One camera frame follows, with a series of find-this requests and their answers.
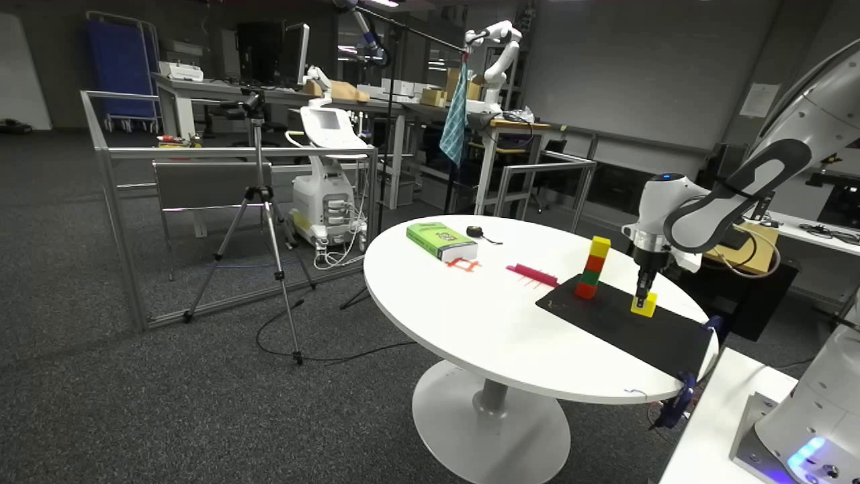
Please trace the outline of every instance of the metal stand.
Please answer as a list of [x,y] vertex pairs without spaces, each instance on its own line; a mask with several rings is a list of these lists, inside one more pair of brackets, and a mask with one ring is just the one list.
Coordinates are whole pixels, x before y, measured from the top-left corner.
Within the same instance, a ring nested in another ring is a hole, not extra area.
[[[380,204],[385,204],[385,197],[387,197],[387,179],[391,179],[387,160],[391,160],[392,131],[395,131],[395,138],[400,134],[397,129],[391,127],[392,119],[395,119],[397,49],[392,51],[391,78],[392,78],[392,84],[391,84],[391,92],[387,92],[387,138],[385,138],[385,150],[381,150]],[[369,302],[369,298],[372,298],[369,287],[360,287],[357,294],[353,294],[341,305],[341,310],[350,310],[350,306],[354,306],[360,302]]]
[[299,333],[297,333],[297,326],[293,326],[293,306],[291,306],[291,294],[287,294],[287,281],[286,281],[286,265],[281,258],[281,246],[277,246],[277,232],[275,232],[275,204],[272,204],[272,187],[267,187],[267,179],[264,179],[264,119],[251,119],[251,129],[254,129],[254,149],[256,149],[256,168],[259,168],[259,187],[251,187],[243,197],[243,207],[239,212],[235,215],[225,238],[221,239],[221,247],[215,254],[215,261],[207,273],[207,281],[205,286],[199,287],[199,294],[193,295],[191,306],[182,312],[182,320],[191,324],[197,317],[197,306],[205,295],[205,290],[211,287],[232,239],[235,239],[235,232],[248,211],[248,204],[260,204],[264,211],[264,220],[267,220],[267,232],[270,232],[270,242],[272,242],[272,255],[275,255],[275,281],[281,283],[281,298],[286,305],[286,316],[287,316],[287,326],[291,326],[291,337],[293,337],[293,360],[297,365],[305,363],[302,357],[302,348],[299,348]]
[[451,197],[454,197],[458,179],[461,179],[461,170],[458,170],[458,164],[451,164],[449,184],[447,184],[447,207],[440,212],[451,212]]
[[559,402],[482,380],[449,360],[418,383],[412,416],[430,455],[466,482],[551,482],[569,455]]
[[[95,162],[100,170],[102,204],[105,204],[109,228],[110,228],[110,239],[114,239],[114,250],[115,250],[115,261],[118,261],[129,324],[139,333],[148,332],[152,324],[156,324],[156,326],[182,324],[182,316],[185,316],[182,310],[181,312],[152,312],[152,306],[145,305],[142,290],[139,290],[138,265],[134,265],[133,247],[129,247],[126,217],[122,211],[122,195],[153,188],[153,184],[118,184],[115,180],[115,164],[122,164],[122,162],[152,164],[153,160],[164,160],[164,149],[114,149],[114,146],[109,146],[95,101],[153,102],[156,96],[153,94],[129,94],[129,92],[82,92],[82,105],[83,105],[83,115],[86,115],[86,127],[88,127],[88,138],[91,138],[91,149],[95,149]],[[256,154],[259,150],[254,146],[243,146],[243,149],[174,149],[174,150],[169,150],[169,160],[251,160]],[[333,154],[369,157],[369,195],[365,197],[369,197],[372,211],[381,211],[380,195],[376,195],[380,150],[373,146],[340,149],[340,150],[330,150],[330,149],[260,149],[260,154],[287,157],[287,160],[333,157]],[[376,238],[376,234],[380,234],[376,217],[369,215],[369,238]],[[330,278],[324,275],[324,278],[318,278],[318,286],[325,286],[325,283],[333,283],[341,278],[353,278],[353,273],[330,275]],[[281,295],[281,290],[260,287],[260,290],[251,290],[251,294],[235,294],[228,298],[201,305],[193,316],[205,317],[205,316],[225,312],[235,306],[256,305],[256,302],[264,302],[272,295]]]

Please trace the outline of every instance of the desk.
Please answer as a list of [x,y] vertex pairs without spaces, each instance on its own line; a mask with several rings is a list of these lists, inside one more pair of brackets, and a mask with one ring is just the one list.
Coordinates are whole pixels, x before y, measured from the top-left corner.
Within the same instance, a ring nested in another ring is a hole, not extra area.
[[806,246],[818,246],[818,247],[825,247],[825,250],[837,250],[837,254],[846,254],[846,255],[860,258],[860,242],[850,246],[850,242],[827,238],[827,234],[805,232],[801,227],[822,227],[822,228],[831,228],[831,232],[853,234],[858,239],[860,239],[860,232],[853,232],[853,228],[844,228],[844,227],[819,224],[819,220],[797,217],[797,215],[787,215],[787,212],[770,212],[770,217],[774,224],[779,224],[779,234],[783,238],[801,239]]
[[[239,102],[248,96],[243,94],[243,87],[235,87],[235,84],[217,84],[217,82],[193,84],[193,82],[174,82],[164,75],[156,75],[156,88],[158,88],[162,131],[181,134],[181,138],[197,134],[193,102],[221,105],[221,102]],[[297,109],[306,105],[309,101],[305,92],[277,88],[277,87],[267,87],[264,96],[272,105],[297,105]],[[330,105],[345,110],[387,113],[387,101],[369,101],[369,102],[336,101]],[[397,207],[397,197],[400,197],[403,160],[410,149],[410,129],[407,129],[410,119],[443,122],[447,109],[395,101],[392,115],[395,115],[392,154],[391,154],[392,164],[391,164],[391,188],[387,188],[391,211]],[[470,115],[470,123],[474,127],[486,123],[486,115]],[[524,123],[524,122],[506,122],[506,119],[496,119],[479,129],[483,134],[483,160],[482,160],[482,179],[479,179],[479,195],[477,195],[477,215],[482,215],[486,204],[486,188],[489,188],[500,134],[541,134],[541,138],[565,134],[565,127],[556,127],[556,123]]]
[[784,402],[794,387],[794,377],[725,351],[694,419],[676,447],[662,484],[760,484],[759,477],[731,459],[736,427],[754,392]]
[[[440,355],[414,391],[414,426],[427,450],[469,482],[548,482],[569,451],[569,426],[556,399],[639,407],[666,402],[681,383],[591,333],[544,312],[551,287],[509,273],[528,265],[567,281],[588,258],[588,239],[512,217],[443,215],[458,232],[482,227],[474,273],[451,270],[412,239],[400,224],[365,254],[376,306],[414,343]],[[637,265],[612,250],[603,283],[631,294]],[[655,281],[658,305],[705,324],[678,286]],[[713,365],[713,340],[701,372]]]

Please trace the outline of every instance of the metal frame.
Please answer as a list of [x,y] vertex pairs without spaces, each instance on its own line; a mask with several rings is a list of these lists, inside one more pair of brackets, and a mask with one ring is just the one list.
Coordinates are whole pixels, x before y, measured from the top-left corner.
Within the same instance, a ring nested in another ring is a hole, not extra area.
[[[434,110],[434,109],[410,109],[410,115],[418,115],[418,119],[438,119],[443,115],[443,110]],[[497,149],[497,141],[504,134],[535,134],[544,141],[548,138],[584,138],[587,141],[587,160],[594,160],[598,164],[603,164],[603,160],[598,160],[598,149],[603,144],[625,144],[630,149],[655,149],[655,150],[669,150],[669,154],[682,154],[682,157],[713,157],[716,150],[708,150],[708,149],[694,149],[694,146],[676,146],[676,144],[658,144],[658,141],[642,141],[642,138],[627,138],[627,134],[612,134],[612,131],[600,131],[600,129],[584,129],[584,127],[569,127],[569,123],[551,123],[551,127],[535,127],[535,123],[506,123],[506,127],[482,127],[482,146],[483,146],[483,160],[482,160],[482,179],[479,179],[479,187],[477,187],[477,215],[483,212],[483,204],[493,204],[486,203],[486,191],[489,191],[489,179],[493,179],[493,170],[496,170],[496,149]]]
[[[169,134],[182,134],[182,127],[189,127],[189,115],[185,122],[181,122],[181,105],[221,105],[221,102],[235,102],[235,101],[246,101],[239,87],[232,84],[193,84],[193,82],[172,82],[172,78],[158,78],[156,82],[156,92],[158,92],[158,110],[162,110],[162,129]],[[291,92],[291,88],[264,88],[267,92],[267,102],[270,105],[287,105],[287,109],[302,109],[306,105],[306,94],[302,92]],[[380,102],[341,102],[333,101],[330,109],[345,109],[353,113],[387,113],[385,105]],[[392,131],[392,164],[387,168],[387,179],[391,180],[400,180],[400,170],[403,170],[403,160],[410,157],[410,113],[403,110],[403,105],[395,109],[395,127],[391,127]],[[281,168],[277,172],[309,172],[305,168]],[[387,207],[395,211],[397,207],[397,187],[387,184]]]
[[[118,255],[118,273],[122,273],[122,286],[125,286],[125,298],[126,310],[133,317],[134,332],[148,332],[152,324],[181,324],[182,312],[164,312],[164,316],[152,316],[142,302],[134,258],[129,250],[129,238],[126,238],[126,220],[122,211],[122,187],[115,184],[115,162],[153,162],[164,157],[182,157],[182,160],[251,160],[256,157],[256,149],[177,149],[177,150],[164,150],[164,149],[110,149],[102,131],[102,123],[95,110],[95,101],[156,101],[156,94],[129,94],[129,92],[82,92],[83,102],[83,115],[100,170],[100,187],[102,187],[102,203],[109,212],[109,227],[114,238],[114,247]],[[360,154],[369,157],[369,188],[365,188],[365,203],[372,203],[373,211],[381,211],[380,195],[376,195],[376,180],[380,180],[380,150],[376,149],[350,149],[350,150],[325,150],[325,149],[264,149],[264,157],[330,157],[330,154]],[[380,217],[369,215],[369,239],[380,234],[376,227]],[[277,295],[281,287],[272,290],[256,290],[256,294],[243,294],[238,298],[223,298],[215,305],[205,305],[197,310],[197,316],[215,316],[232,306],[254,305]]]
[[[500,191],[496,197],[496,215],[504,215],[506,204],[509,203],[522,203],[518,204],[518,217],[528,215],[528,200],[529,200],[529,188],[535,184],[535,174],[537,172],[572,172],[572,170],[584,170],[580,180],[578,180],[578,191],[575,191],[575,203],[572,203],[572,227],[575,228],[580,224],[580,212],[584,212],[584,203],[587,203],[587,195],[591,188],[591,179],[594,179],[594,160],[580,160],[580,157],[567,157],[567,154],[559,154],[559,150],[544,150],[547,160],[559,160],[559,162],[551,162],[551,164],[509,164],[504,170],[504,180],[500,180]],[[514,174],[528,174],[528,191],[524,195],[514,195],[509,197],[509,187],[512,187],[512,179]]]

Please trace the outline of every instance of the yellow object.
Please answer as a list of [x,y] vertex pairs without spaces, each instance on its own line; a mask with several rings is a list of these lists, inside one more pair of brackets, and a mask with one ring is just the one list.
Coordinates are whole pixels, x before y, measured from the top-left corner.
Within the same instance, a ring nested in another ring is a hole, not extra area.
[[496,129],[506,129],[506,127],[524,129],[528,127],[529,131],[561,131],[559,123],[528,123],[528,122],[506,119],[506,115],[496,115],[489,122],[489,127],[496,127]]
[[591,238],[591,250],[588,254],[594,258],[607,258],[610,247],[612,247],[612,242],[607,238]]
[[[461,82],[461,68],[451,68],[449,78],[447,78],[447,101],[451,101],[451,94],[458,88],[458,82]],[[469,84],[466,96],[469,101],[482,101],[482,87],[479,84]]]
[[447,92],[443,88],[424,88],[419,102],[430,105],[430,109],[447,109]]
[[[324,96],[324,87],[318,82],[309,82],[309,84],[305,84],[305,94],[311,96],[311,101],[321,101]],[[340,101],[340,102],[369,102],[372,94],[354,88],[353,84],[330,82],[330,101]]]
[[771,227],[756,227],[756,224],[744,224],[739,228],[756,238],[756,242],[747,239],[739,250],[717,246],[708,250],[705,258],[725,261],[751,275],[770,275],[779,232]]
[[631,312],[631,316],[639,316],[639,317],[653,317],[653,312],[655,312],[655,294],[647,290],[647,295],[645,295],[642,305],[637,305],[637,298],[635,298],[635,302],[630,305],[630,312]]

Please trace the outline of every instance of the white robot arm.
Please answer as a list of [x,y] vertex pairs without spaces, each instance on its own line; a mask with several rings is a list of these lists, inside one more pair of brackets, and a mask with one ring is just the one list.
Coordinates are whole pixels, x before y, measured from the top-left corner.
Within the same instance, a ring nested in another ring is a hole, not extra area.
[[354,25],[360,28],[360,41],[364,41],[364,45],[357,49],[357,53],[360,53],[360,59],[365,59],[365,62],[380,62],[380,66],[385,66],[385,62],[387,62],[385,49],[380,45],[376,33],[372,29],[365,14],[360,14],[357,6],[360,6],[360,0],[350,0],[350,12],[353,12],[353,17],[354,17]]
[[309,101],[311,109],[330,105],[330,82],[318,66],[306,68],[302,84],[321,84],[324,87],[324,101]]
[[[637,298],[651,290],[669,250],[716,247],[760,197],[854,144],[858,134],[860,41],[819,62],[779,101],[751,157],[716,191],[686,179],[655,179],[645,187],[639,220],[627,228],[639,261]],[[760,450],[766,482],[860,482],[860,310],[850,316],[790,399],[747,433]]]
[[506,51],[500,53],[500,59],[496,59],[493,68],[483,71],[483,102],[489,105],[489,110],[500,110],[500,88],[506,87],[506,71],[517,62],[518,56],[518,41],[522,41],[522,33],[512,25],[512,23],[497,23],[497,25],[489,25],[486,29],[477,33],[477,29],[469,29],[466,33],[466,49],[474,49],[474,45],[482,45],[482,44],[506,44]]

